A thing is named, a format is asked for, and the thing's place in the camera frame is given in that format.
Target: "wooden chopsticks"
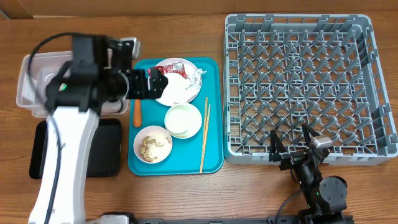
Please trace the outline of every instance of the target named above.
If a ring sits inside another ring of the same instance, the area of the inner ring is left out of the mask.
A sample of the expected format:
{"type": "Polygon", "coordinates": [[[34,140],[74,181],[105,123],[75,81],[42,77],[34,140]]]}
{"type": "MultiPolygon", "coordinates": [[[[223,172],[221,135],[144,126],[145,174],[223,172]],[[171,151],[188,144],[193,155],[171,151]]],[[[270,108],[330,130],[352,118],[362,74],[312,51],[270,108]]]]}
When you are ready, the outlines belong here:
{"type": "Polygon", "coordinates": [[[211,105],[209,104],[209,109],[207,111],[207,100],[208,98],[206,97],[205,119],[203,119],[203,142],[201,148],[201,161],[200,161],[200,171],[199,171],[200,174],[203,172],[203,162],[205,160],[205,151],[206,151],[207,130],[209,127],[209,118],[210,118],[211,105]]]}

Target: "blue tray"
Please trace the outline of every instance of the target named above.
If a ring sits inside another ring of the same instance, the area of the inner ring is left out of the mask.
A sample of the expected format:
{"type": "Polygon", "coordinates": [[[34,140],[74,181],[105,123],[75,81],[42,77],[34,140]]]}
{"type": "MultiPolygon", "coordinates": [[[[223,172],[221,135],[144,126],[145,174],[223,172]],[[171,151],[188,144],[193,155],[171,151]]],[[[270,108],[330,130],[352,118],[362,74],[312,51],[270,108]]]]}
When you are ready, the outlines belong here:
{"type": "MultiPolygon", "coordinates": [[[[211,104],[210,121],[207,134],[207,144],[203,173],[217,172],[224,163],[223,123],[221,118],[221,90],[217,63],[211,58],[186,58],[198,68],[207,72],[202,76],[202,88],[198,96],[191,102],[204,117],[205,99],[211,104]]],[[[147,69],[155,66],[163,59],[145,59],[137,62],[134,68],[147,69]]],[[[176,175],[198,174],[201,160],[203,139],[203,123],[199,132],[189,139],[173,139],[173,148],[170,155],[158,164],[146,164],[138,159],[133,150],[136,134],[144,127],[157,125],[164,127],[164,116],[170,108],[155,100],[142,100],[142,126],[135,128],[132,125],[134,100],[131,101],[130,133],[128,164],[130,170],[137,175],[176,175]]]]}

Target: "crumpled foil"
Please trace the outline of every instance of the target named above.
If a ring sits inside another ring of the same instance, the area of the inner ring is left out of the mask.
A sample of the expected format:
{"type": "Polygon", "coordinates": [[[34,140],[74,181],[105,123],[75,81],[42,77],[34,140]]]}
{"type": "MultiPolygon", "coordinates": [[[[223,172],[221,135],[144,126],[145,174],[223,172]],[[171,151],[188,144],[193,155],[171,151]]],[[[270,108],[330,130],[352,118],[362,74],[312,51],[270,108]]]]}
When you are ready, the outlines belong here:
{"type": "Polygon", "coordinates": [[[189,86],[185,88],[187,91],[187,102],[194,98],[200,91],[201,87],[201,76],[205,74],[207,71],[203,71],[199,68],[192,74],[187,74],[187,79],[190,81],[189,86]]]}

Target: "white bowl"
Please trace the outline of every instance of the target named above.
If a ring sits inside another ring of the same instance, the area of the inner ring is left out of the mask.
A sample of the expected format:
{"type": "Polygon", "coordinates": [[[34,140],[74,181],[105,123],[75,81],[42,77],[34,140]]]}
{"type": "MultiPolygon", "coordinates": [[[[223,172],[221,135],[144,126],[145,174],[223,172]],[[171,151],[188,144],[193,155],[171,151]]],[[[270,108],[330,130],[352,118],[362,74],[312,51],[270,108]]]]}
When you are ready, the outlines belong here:
{"type": "Polygon", "coordinates": [[[187,139],[194,136],[201,128],[201,114],[195,106],[189,103],[180,103],[172,106],[165,115],[164,124],[169,133],[179,139],[187,139]],[[175,119],[170,115],[180,110],[184,117],[175,119]]]}
{"type": "Polygon", "coordinates": [[[167,154],[167,156],[170,155],[170,152],[172,151],[172,148],[173,148],[172,137],[166,129],[164,129],[160,126],[148,126],[146,128],[143,128],[141,131],[139,131],[137,133],[136,137],[134,138],[133,148],[134,148],[134,153],[136,154],[138,159],[140,159],[142,162],[145,162],[148,164],[156,164],[158,162],[162,162],[163,160],[165,160],[167,158],[167,156],[166,156],[164,159],[162,159],[161,161],[157,161],[157,162],[147,162],[144,158],[142,158],[141,152],[140,152],[140,144],[142,144],[142,139],[145,138],[146,136],[154,134],[154,133],[163,134],[169,140],[170,150],[169,150],[169,153],[167,154]]]}

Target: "plastic dish rack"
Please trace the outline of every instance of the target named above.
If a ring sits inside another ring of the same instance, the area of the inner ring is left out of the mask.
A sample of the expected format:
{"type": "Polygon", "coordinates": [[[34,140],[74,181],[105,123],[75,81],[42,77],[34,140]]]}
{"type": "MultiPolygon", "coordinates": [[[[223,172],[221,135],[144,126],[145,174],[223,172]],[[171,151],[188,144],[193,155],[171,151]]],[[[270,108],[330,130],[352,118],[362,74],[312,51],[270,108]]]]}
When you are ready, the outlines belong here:
{"type": "Polygon", "coordinates": [[[301,124],[333,140],[332,165],[376,165],[398,138],[370,18],[231,14],[224,39],[225,158],[273,164],[269,132],[305,148],[301,124]]]}

